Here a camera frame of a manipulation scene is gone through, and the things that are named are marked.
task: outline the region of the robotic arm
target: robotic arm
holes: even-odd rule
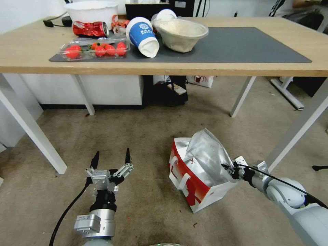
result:
[[[234,160],[234,168],[222,164],[233,179],[245,180],[273,201],[289,218],[290,224],[308,246],[328,245],[328,209],[308,194],[297,181],[274,179],[267,164],[258,161],[249,167],[242,156]]]
[[[117,209],[115,195],[119,191],[118,185],[133,170],[130,150],[127,148],[125,164],[119,170],[97,170],[98,161],[99,151],[92,159],[90,168],[85,170],[88,177],[83,190],[60,217],[51,236],[49,246],[53,245],[57,230],[64,216],[90,184],[95,185],[93,195],[96,196],[96,201],[91,205],[89,214],[77,216],[74,229],[80,232],[82,237],[91,239],[84,246],[113,246],[111,238],[115,236],[114,213]]]

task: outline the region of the white bag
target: white bag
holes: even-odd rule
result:
[[[211,88],[214,76],[187,76],[188,83]]]
[[[231,179],[218,185],[206,185],[185,164],[187,147],[191,138],[175,138],[172,144],[169,178],[178,190],[182,190],[192,211],[198,212],[204,207],[222,199],[238,182]]]

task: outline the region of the tomato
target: tomato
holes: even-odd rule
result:
[[[78,51],[81,51],[81,47],[78,46],[78,45],[72,45],[70,48],[71,48],[71,50],[78,50]]]
[[[116,53],[119,56],[124,56],[126,54],[126,51],[125,51],[125,49],[116,49]]]
[[[120,48],[126,49],[126,45],[125,45],[125,43],[120,42],[120,43],[117,44],[117,48],[118,49],[120,49]]]
[[[80,54],[80,51],[79,50],[74,50],[72,49],[71,47],[68,47],[66,50],[65,50],[65,55],[68,57],[68,58],[71,58],[71,59],[75,59],[79,56]]]
[[[125,45],[125,43],[120,42],[120,43],[117,44],[116,53],[119,56],[124,56],[126,54],[126,45]]]
[[[108,55],[113,56],[113,55],[115,55],[115,53],[116,53],[114,46],[112,46],[112,45],[110,45],[110,44],[106,45],[106,48],[105,48],[105,49],[106,49],[106,53],[107,53]]]
[[[96,54],[96,56],[103,56],[104,54],[106,54],[106,50],[101,46],[96,46],[95,54]]]
[[[95,43],[93,43],[92,45],[91,45],[91,49],[95,49],[96,48],[96,46],[98,46],[98,43],[97,42],[95,42]]]

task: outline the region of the blue paper cup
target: blue paper cup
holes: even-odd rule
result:
[[[143,17],[133,18],[126,27],[126,38],[146,57],[154,58],[160,45],[150,21]]]

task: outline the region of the silver foil bag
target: silver foil bag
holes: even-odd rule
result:
[[[186,150],[186,155],[183,159],[184,163],[208,187],[220,185],[228,181],[235,182],[221,166],[221,164],[225,164],[233,167],[226,149],[206,128],[192,136],[188,147],[180,146],[180,148],[182,149],[179,152]]]

